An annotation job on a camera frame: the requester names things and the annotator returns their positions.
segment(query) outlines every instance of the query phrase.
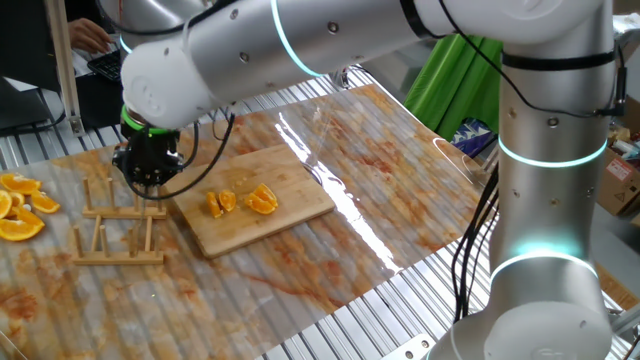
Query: robotic arm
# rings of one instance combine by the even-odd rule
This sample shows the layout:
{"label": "robotic arm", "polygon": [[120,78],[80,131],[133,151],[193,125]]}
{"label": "robotic arm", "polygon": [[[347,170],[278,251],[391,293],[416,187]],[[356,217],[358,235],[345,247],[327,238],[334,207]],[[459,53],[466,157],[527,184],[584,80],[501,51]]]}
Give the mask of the robotic arm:
{"label": "robotic arm", "polygon": [[428,358],[604,359],[612,335],[589,237],[609,121],[597,110],[611,105],[615,82],[612,0],[240,0],[133,50],[126,115],[181,128],[454,30],[505,43],[502,211],[488,306]]}

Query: metal grating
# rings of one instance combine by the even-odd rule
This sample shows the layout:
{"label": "metal grating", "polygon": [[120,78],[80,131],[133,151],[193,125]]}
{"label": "metal grating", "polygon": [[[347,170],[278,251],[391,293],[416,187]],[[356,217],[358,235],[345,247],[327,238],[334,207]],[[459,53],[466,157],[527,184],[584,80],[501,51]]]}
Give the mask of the metal grating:
{"label": "metal grating", "polygon": [[[487,230],[485,226],[481,235]],[[402,271],[258,359],[424,359],[453,321],[455,300],[449,269],[457,244]],[[472,312],[489,299],[488,269],[489,245],[485,243],[480,249]],[[606,294],[604,297],[608,308],[621,310]],[[606,360],[622,359],[629,347],[616,336]]]}

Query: cardboard box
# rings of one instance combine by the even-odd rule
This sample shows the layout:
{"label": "cardboard box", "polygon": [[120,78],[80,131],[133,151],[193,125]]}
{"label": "cardboard box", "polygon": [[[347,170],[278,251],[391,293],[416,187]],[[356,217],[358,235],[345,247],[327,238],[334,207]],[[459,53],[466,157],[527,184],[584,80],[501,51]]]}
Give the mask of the cardboard box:
{"label": "cardboard box", "polygon": [[614,0],[614,14],[629,14],[632,12],[640,12],[640,3],[638,3],[638,0]]}
{"label": "cardboard box", "polygon": [[607,149],[598,203],[611,215],[628,214],[640,205],[640,172]]}
{"label": "cardboard box", "polygon": [[[627,115],[621,120],[632,134],[640,132],[640,103],[629,97]],[[640,208],[640,172],[610,149],[605,159],[598,203],[612,215],[629,215]]]}

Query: orange wedge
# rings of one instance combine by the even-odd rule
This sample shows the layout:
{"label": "orange wedge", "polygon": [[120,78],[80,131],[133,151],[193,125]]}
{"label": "orange wedge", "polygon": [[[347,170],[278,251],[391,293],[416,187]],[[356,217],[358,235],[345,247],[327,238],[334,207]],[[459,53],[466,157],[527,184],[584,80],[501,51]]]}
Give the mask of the orange wedge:
{"label": "orange wedge", "polygon": [[11,195],[11,204],[13,207],[24,205],[24,195],[15,191],[10,192],[9,195]]}
{"label": "orange wedge", "polygon": [[0,176],[0,183],[9,191],[24,195],[40,190],[40,186],[42,186],[42,181],[27,179],[20,174],[4,174]]}
{"label": "orange wedge", "polygon": [[47,194],[42,191],[34,191],[31,193],[31,201],[33,201],[33,207],[43,213],[53,214],[60,209],[60,204],[48,197]]}
{"label": "orange wedge", "polygon": [[222,210],[220,210],[220,205],[218,205],[218,200],[216,200],[216,193],[207,193],[207,205],[209,205],[211,215],[213,215],[214,218],[217,219],[222,216]]}
{"label": "orange wedge", "polygon": [[12,208],[11,212],[15,213],[16,217],[20,221],[26,222],[30,225],[44,227],[44,221],[42,221],[36,214],[32,213],[22,206]]}
{"label": "orange wedge", "polygon": [[276,198],[276,195],[273,193],[273,191],[271,191],[271,189],[267,187],[267,185],[260,184],[260,186],[258,186],[258,188],[253,193],[263,201],[271,204],[273,207],[278,207],[278,198]]}
{"label": "orange wedge", "polygon": [[10,241],[31,239],[42,228],[44,225],[33,225],[22,220],[0,219],[0,237]]}
{"label": "orange wedge", "polygon": [[5,218],[9,218],[9,217],[16,217],[18,216],[18,213],[15,212],[15,210],[13,210],[14,207],[22,207],[22,205],[24,205],[25,203],[25,199],[24,199],[24,195],[17,193],[17,192],[10,192],[9,195],[11,195],[11,207],[12,209],[9,210],[9,213],[7,214],[7,216],[5,216]]}
{"label": "orange wedge", "polygon": [[220,205],[227,211],[231,212],[236,208],[236,194],[229,190],[223,190],[218,196]]}
{"label": "orange wedge", "polygon": [[269,215],[272,212],[276,211],[275,206],[271,205],[271,203],[260,199],[256,194],[251,193],[244,199],[244,203],[251,208],[251,210],[257,212],[262,215]]}
{"label": "orange wedge", "polygon": [[9,214],[12,204],[11,195],[4,190],[0,190],[0,219],[4,219]]}

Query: wooden cutting board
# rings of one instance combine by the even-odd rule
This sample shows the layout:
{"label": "wooden cutting board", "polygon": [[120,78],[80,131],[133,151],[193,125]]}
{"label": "wooden cutting board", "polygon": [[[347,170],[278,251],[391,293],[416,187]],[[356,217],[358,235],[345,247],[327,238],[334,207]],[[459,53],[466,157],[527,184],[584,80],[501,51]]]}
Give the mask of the wooden cutting board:
{"label": "wooden cutting board", "polygon": [[[200,166],[176,176],[164,186],[167,192],[185,187],[206,168]],[[278,198],[271,215],[260,215],[244,198],[261,183]],[[236,209],[214,219],[207,192],[229,189],[236,194]],[[287,145],[279,145],[221,161],[193,189],[174,198],[195,233],[206,257],[214,258],[273,235],[314,217],[331,212],[333,200],[302,166]]]}

